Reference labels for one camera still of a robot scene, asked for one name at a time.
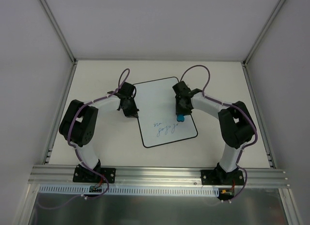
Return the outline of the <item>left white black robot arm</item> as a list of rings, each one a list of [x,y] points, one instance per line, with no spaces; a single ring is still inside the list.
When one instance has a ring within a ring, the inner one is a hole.
[[[95,182],[101,176],[100,160],[91,144],[98,116],[121,110],[127,118],[138,118],[139,109],[134,100],[136,92],[134,85],[124,82],[115,91],[108,92],[107,96],[87,103],[73,100],[69,104],[59,133],[74,149],[88,181]]]

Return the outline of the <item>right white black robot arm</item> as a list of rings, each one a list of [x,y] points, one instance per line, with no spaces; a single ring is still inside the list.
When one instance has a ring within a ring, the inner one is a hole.
[[[203,90],[191,90],[184,81],[175,84],[175,111],[178,122],[192,110],[203,111],[218,119],[221,136],[225,142],[222,157],[216,167],[201,171],[203,185],[243,185],[242,170],[237,166],[244,148],[253,145],[257,139],[257,129],[246,105],[238,101],[226,103],[206,95]]]

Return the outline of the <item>small black-framed whiteboard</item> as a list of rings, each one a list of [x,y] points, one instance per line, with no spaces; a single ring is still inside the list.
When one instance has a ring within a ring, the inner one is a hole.
[[[191,115],[177,121],[175,92],[176,77],[162,78],[135,84],[135,103],[143,146],[152,148],[192,139],[198,130]]]

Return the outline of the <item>blue whiteboard eraser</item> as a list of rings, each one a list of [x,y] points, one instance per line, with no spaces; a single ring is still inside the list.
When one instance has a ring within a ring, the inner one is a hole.
[[[184,122],[184,121],[185,121],[184,115],[181,115],[181,114],[180,114],[180,115],[177,115],[177,118],[176,118],[176,119],[177,119],[178,122]]]

